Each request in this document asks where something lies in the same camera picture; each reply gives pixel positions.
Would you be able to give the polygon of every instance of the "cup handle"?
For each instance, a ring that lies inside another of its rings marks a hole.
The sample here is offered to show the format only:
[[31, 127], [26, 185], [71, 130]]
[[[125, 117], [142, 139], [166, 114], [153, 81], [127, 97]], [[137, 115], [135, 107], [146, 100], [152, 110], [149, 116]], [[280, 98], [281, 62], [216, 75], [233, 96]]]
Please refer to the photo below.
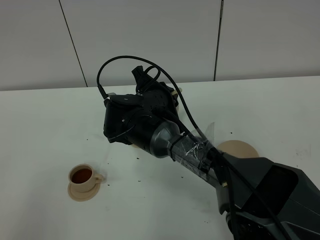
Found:
[[105, 180], [104, 176], [102, 176], [101, 174], [98, 174], [98, 173], [96, 173], [96, 174], [94, 175], [94, 178], [96, 179], [96, 180], [95, 180], [95, 183], [96, 183], [96, 184], [100, 184], [100, 183], [102, 183], [102, 182]]

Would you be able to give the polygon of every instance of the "brown liquid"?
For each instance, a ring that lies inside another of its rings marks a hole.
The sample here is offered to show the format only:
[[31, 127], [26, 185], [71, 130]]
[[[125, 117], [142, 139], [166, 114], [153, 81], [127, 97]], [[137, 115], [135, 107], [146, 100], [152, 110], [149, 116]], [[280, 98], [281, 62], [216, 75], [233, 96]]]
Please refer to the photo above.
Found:
[[82, 184], [89, 180], [92, 175], [92, 171], [90, 169], [80, 169], [79, 171], [73, 174], [71, 181], [75, 184]]

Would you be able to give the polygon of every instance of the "coffee cup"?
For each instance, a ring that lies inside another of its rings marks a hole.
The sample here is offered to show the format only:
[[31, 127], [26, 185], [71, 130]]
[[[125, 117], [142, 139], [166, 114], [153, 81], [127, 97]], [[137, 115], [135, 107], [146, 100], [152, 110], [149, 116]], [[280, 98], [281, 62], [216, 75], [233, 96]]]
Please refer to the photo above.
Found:
[[88, 192], [104, 180], [104, 176], [96, 173], [88, 164], [75, 166], [69, 172], [68, 178], [70, 187], [78, 193]]

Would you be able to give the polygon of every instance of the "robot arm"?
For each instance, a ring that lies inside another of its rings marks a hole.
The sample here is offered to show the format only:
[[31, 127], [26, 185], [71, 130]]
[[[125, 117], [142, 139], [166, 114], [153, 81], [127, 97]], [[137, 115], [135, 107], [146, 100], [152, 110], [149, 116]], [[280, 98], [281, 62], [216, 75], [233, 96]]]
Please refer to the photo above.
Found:
[[135, 144], [157, 158], [170, 156], [212, 185], [219, 212], [227, 212], [231, 231], [235, 222], [241, 240], [320, 240], [320, 191], [303, 171], [264, 157], [240, 159], [219, 152], [179, 121], [173, 88], [155, 81], [142, 66], [132, 73], [136, 94], [101, 93], [106, 107], [103, 132], [110, 143]]

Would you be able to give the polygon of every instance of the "table surface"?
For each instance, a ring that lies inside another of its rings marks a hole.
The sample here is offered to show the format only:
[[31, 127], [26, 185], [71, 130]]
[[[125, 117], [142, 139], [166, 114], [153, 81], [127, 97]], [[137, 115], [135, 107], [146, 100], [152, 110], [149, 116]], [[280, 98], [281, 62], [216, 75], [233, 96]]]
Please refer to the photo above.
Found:
[[[179, 86], [215, 145], [245, 141], [320, 187], [319, 76]], [[135, 86], [105, 90], [133, 94]], [[97, 88], [3, 91], [0, 113], [0, 239], [232, 239], [213, 187], [168, 157], [108, 142]], [[191, 129], [182, 106], [179, 116]], [[83, 163], [107, 180], [93, 199], [75, 202], [68, 173]]]

